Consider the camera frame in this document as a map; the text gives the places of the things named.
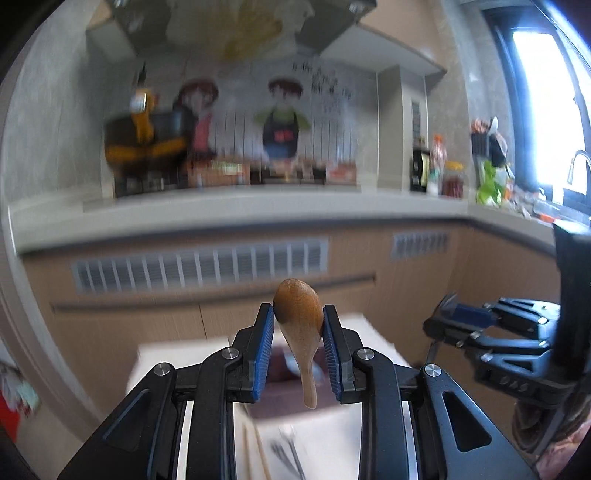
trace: yellow lid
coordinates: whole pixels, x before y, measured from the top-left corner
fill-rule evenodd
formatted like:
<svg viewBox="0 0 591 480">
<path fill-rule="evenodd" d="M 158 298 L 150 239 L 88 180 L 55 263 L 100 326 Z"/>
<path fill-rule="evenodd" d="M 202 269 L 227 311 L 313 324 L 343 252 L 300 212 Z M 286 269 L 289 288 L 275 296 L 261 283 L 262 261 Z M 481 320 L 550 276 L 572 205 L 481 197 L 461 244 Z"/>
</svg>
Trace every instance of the yellow lid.
<svg viewBox="0 0 591 480">
<path fill-rule="evenodd" d="M 462 171 L 464 169 L 464 165 L 462 165 L 458 161 L 448 160 L 447 162 L 445 162 L 445 168 L 448 170 Z"/>
</svg>

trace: black window frame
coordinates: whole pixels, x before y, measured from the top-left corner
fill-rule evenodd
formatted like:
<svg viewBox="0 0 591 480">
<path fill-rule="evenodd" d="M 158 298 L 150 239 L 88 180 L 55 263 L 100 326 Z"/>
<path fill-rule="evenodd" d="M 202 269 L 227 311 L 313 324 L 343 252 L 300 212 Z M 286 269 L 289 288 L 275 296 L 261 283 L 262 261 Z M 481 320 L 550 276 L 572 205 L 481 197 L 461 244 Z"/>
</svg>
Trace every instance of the black window frame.
<svg viewBox="0 0 591 480">
<path fill-rule="evenodd" d="M 513 32 L 517 30 L 538 31 L 551 34 L 554 37 L 573 83 L 574 100 L 579 107 L 583 127 L 585 150 L 591 152 L 589 108 L 581 91 L 575 68 L 556 26 L 537 8 L 495 8 L 484 11 L 484 16 L 494 37 L 509 90 L 515 140 L 515 182 L 519 187 L 529 192 L 536 192 L 539 188 L 542 188 L 548 199 L 551 200 L 553 197 L 552 185 L 540 184 L 537 180 L 533 148 L 535 139 L 531 128 L 533 125 L 531 95 L 525 71 L 513 40 Z M 589 168 L 589 165 L 586 166 L 586 171 L 587 195 L 572 190 L 564 190 L 563 205 L 591 214 L 591 168 Z"/>
</svg>

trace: cartoon character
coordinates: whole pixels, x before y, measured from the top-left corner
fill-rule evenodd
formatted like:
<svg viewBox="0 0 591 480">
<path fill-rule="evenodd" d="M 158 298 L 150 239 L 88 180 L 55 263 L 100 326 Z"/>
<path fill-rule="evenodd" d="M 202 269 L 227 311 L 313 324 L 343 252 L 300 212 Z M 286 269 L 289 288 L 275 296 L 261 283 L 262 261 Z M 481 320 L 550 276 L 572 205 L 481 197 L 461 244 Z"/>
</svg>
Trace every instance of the cartoon character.
<svg viewBox="0 0 591 480">
<path fill-rule="evenodd" d="M 186 108 L 195 118 L 190 152 L 197 160 L 211 160 L 216 157 L 216 152 L 209 147 L 208 140 L 213 118 L 212 105 L 218 96 L 219 91 L 213 81 L 196 79 L 185 83 L 174 101 L 174 108 Z"/>
<path fill-rule="evenodd" d="M 270 160 L 294 158 L 300 129 L 310 129 L 306 117 L 291 105 L 293 99 L 301 97 L 304 89 L 295 79 L 277 78 L 269 82 L 269 91 L 277 103 L 255 115 L 255 122 L 263 127 L 263 148 Z"/>
</svg>

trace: faucet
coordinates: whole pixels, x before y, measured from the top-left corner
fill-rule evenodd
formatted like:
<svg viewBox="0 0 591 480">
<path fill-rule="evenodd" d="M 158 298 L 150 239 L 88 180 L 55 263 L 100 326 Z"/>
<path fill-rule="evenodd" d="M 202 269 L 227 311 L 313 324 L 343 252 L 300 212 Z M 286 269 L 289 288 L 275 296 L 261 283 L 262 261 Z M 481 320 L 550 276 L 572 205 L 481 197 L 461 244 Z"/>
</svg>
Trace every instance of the faucet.
<svg viewBox="0 0 591 480">
<path fill-rule="evenodd" d="M 573 159 L 570 162 L 570 168 L 569 168 L 569 176 L 566 179 L 566 183 L 568 183 L 569 185 L 573 184 L 573 180 L 574 180 L 574 162 L 577 160 L 577 157 L 579 155 L 582 155 L 585 157 L 585 160 L 587 160 L 587 165 L 589 165 L 589 168 L 591 168 L 591 157 L 589 156 L 589 154 L 585 151 L 585 150 L 577 150 L 577 153 L 574 154 Z"/>
</svg>

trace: jar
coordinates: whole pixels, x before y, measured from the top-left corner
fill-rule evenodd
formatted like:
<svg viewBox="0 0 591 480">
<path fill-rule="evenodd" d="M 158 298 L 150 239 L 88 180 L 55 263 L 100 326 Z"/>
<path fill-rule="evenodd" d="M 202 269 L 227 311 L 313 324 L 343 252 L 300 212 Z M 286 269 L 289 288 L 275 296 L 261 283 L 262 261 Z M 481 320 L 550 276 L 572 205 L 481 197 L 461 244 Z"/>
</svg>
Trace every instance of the jar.
<svg viewBox="0 0 591 480">
<path fill-rule="evenodd" d="M 456 199 L 464 197 L 464 165 L 457 161 L 445 162 L 441 194 Z"/>
</svg>

